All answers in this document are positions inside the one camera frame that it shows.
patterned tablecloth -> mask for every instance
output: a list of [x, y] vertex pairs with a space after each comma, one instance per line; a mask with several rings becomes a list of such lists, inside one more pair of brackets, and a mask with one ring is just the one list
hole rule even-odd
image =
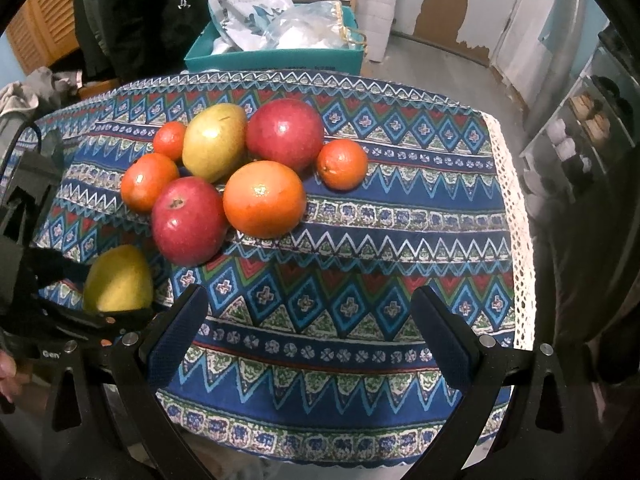
[[[304, 222], [279, 240], [239, 233], [216, 260], [169, 268], [148, 218], [120, 199], [122, 173], [165, 121], [219, 102], [248, 115], [278, 97], [322, 115], [328, 138], [369, 153], [348, 193], [305, 181]], [[190, 283], [210, 312], [170, 386], [169, 416], [194, 433], [265, 456], [322, 465], [410, 462], [460, 393], [442, 378], [408, 313], [429, 285], [477, 333], [532, 345], [530, 240], [497, 121], [442, 96], [332, 73], [207, 73], [145, 80], [40, 121], [59, 128], [68, 170], [38, 243], [86, 261], [134, 243], [159, 303]], [[27, 134], [22, 147], [32, 145]], [[80, 308], [68, 282], [43, 294]], [[484, 436], [502, 418], [499, 397]]]

black cable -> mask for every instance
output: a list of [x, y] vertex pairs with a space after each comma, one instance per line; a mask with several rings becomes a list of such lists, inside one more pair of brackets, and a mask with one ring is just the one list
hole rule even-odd
[[0, 163], [0, 182], [4, 177], [4, 172], [6, 171], [7, 166], [9, 165], [9, 160], [11, 159], [11, 155], [14, 152], [15, 145], [18, 143], [20, 136], [27, 128], [31, 128], [36, 133], [36, 137], [38, 137], [36, 151], [38, 153], [42, 151], [42, 132], [40, 131], [38, 125], [33, 121], [24, 121], [18, 128], [18, 131], [15, 133], [14, 138], [11, 139], [9, 146], [6, 149], [6, 153], [4, 154], [4, 159], [2, 160], [2, 163]]

blue gripper pad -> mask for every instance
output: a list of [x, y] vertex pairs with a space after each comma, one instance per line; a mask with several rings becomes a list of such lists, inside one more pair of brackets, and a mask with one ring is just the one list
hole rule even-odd
[[480, 364], [471, 327], [452, 314], [430, 286], [417, 288], [411, 296], [411, 316], [447, 384], [464, 394]]
[[138, 354], [146, 363], [146, 382], [153, 392], [171, 382], [207, 315], [208, 307], [207, 291], [199, 285], [190, 285], [174, 301], [171, 309], [152, 323]]

brown patch on door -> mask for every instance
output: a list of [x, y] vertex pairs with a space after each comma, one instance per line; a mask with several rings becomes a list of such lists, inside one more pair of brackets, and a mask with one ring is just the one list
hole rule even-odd
[[414, 36], [489, 65], [489, 48], [458, 41], [469, 0], [424, 0], [415, 19]]

red apple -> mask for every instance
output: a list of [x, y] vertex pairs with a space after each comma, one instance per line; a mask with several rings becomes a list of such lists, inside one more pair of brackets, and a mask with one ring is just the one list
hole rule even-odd
[[222, 195], [199, 176], [168, 184], [151, 211], [151, 232], [160, 253], [181, 267], [212, 259], [227, 229]]
[[316, 160], [323, 139], [322, 117], [297, 99], [276, 99], [261, 106], [246, 130], [250, 152], [298, 172]]

